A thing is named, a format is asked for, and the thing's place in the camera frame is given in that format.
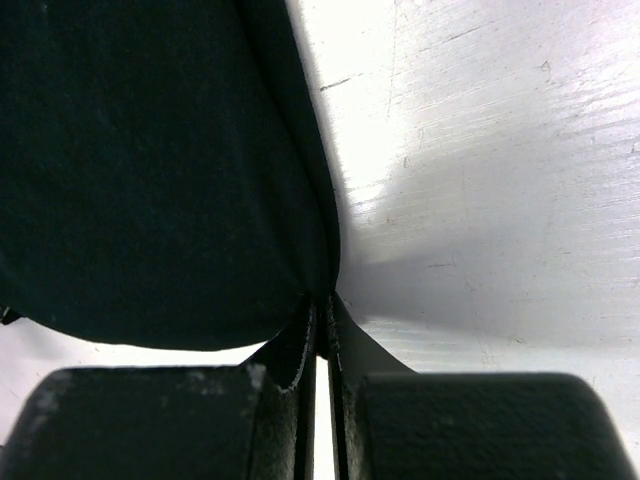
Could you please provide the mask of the black t shirt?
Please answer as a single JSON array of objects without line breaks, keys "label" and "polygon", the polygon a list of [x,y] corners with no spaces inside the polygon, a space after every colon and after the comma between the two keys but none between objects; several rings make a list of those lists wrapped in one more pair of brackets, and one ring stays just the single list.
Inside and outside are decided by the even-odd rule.
[{"label": "black t shirt", "polygon": [[1,303],[112,344],[268,340],[333,292],[334,191],[282,1],[1,5]]}]

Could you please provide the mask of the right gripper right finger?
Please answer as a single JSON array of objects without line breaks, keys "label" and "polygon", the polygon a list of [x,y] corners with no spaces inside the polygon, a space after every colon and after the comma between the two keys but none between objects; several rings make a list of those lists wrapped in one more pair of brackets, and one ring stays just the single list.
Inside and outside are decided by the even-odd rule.
[{"label": "right gripper right finger", "polygon": [[419,373],[327,304],[340,479],[626,479],[600,397],[560,373]]}]

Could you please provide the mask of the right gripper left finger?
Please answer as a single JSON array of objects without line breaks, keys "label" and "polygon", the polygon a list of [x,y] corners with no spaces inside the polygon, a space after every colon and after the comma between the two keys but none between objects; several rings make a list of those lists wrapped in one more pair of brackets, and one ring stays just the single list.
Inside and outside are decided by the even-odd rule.
[{"label": "right gripper left finger", "polygon": [[317,310],[235,366],[69,368],[32,392],[5,479],[309,479]]}]

